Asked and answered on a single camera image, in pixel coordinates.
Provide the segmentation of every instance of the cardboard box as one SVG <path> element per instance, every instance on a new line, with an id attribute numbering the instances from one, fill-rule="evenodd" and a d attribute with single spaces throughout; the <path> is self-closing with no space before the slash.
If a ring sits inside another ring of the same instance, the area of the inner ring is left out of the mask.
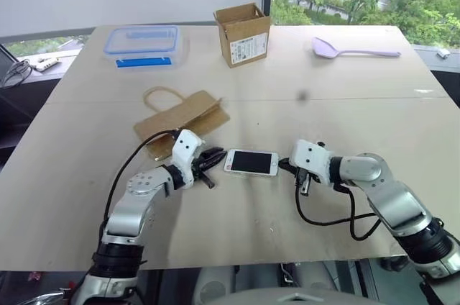
<path id="1" fill-rule="evenodd" d="M 214 13 L 222 55 L 230 68 L 267 57 L 270 17 L 255 3 Z"/>

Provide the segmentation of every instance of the smartphone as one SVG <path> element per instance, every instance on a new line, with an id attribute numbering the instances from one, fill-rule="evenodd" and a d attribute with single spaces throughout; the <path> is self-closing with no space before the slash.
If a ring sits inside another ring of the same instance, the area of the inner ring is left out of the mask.
<path id="1" fill-rule="evenodd" d="M 276 176 L 278 159 L 276 152 L 230 149 L 225 159 L 224 170 L 261 176 Z"/>

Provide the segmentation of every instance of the wooden table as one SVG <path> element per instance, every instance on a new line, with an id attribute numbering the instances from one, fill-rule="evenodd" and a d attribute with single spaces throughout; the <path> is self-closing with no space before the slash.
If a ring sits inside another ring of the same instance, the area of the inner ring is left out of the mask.
<path id="1" fill-rule="evenodd" d="M 299 139 L 324 141 L 342 155 L 380 154 L 395 177 L 460 236 L 460 115 L 395 27 L 272 27 L 268 57 L 230 69 L 217 27 L 181 27 L 189 40 L 176 68 L 116 69 L 102 49 L 113 27 L 99 27 L 57 85 L 0 173 L 0 270 L 85 270 L 114 175 L 139 144 L 132 126 L 152 115 L 142 93 L 168 86 L 223 98 L 231 120 L 204 139 L 225 148 L 288 156 Z M 399 59 L 317 58 L 311 38 L 337 48 L 399 50 Z M 308 95 L 307 101 L 299 96 Z M 159 96 L 160 105 L 175 103 Z M 114 201 L 136 172 L 155 167 L 147 153 L 127 168 Z M 155 208 L 144 268 L 180 268 L 398 255 L 384 227 L 355 242 L 345 224 L 314 227 L 294 204 L 294 179 L 225 173 Z M 314 184 L 303 208 L 317 220 L 349 215 L 345 195 Z M 354 190 L 357 211 L 367 200 Z M 363 233 L 374 219 L 359 220 Z"/>

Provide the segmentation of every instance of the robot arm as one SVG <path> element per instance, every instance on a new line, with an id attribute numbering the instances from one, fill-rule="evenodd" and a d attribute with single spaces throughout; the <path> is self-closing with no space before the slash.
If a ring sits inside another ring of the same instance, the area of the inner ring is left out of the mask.
<path id="1" fill-rule="evenodd" d="M 93 265 L 72 305 L 83 305 L 89 299 L 123 300 L 132 296 L 142 264 L 144 232 L 147 223 L 152 221 L 154 205 L 176 189 L 190 188 L 196 179 L 213 186 L 203 171 L 220 162 L 226 152 L 215 147 L 200 153 L 204 143 L 184 129 L 172 148 L 170 165 L 138 173 L 128 180 L 124 195 L 104 227 L 93 254 Z"/>
<path id="2" fill-rule="evenodd" d="M 433 218 L 404 183 L 393 178 L 383 158 L 371 153 L 339 157 L 320 145 L 298 140 L 289 164 L 297 170 L 306 170 L 307 181 L 313 177 L 327 186 L 345 183 L 359 187 L 366 194 L 374 213 L 406 251 L 415 269 L 425 277 L 433 290 L 436 292 L 442 289 L 440 285 L 443 281 L 454 282 L 459 287 L 458 240 L 443 229 L 439 220 Z M 303 192 L 308 192 L 308 184 L 302 185 Z M 445 300 L 442 304 L 457 303 Z"/>

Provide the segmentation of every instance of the purple spatula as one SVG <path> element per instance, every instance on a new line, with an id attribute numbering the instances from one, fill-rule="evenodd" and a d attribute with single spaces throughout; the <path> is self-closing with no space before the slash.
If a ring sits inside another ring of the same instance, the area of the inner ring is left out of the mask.
<path id="1" fill-rule="evenodd" d="M 313 50 L 316 55 L 325 58 L 335 58 L 342 53 L 364 53 L 367 55 L 381 55 L 382 57 L 399 57 L 401 53 L 393 51 L 371 51 L 371 50 L 337 50 L 327 41 L 314 37 L 312 39 Z"/>

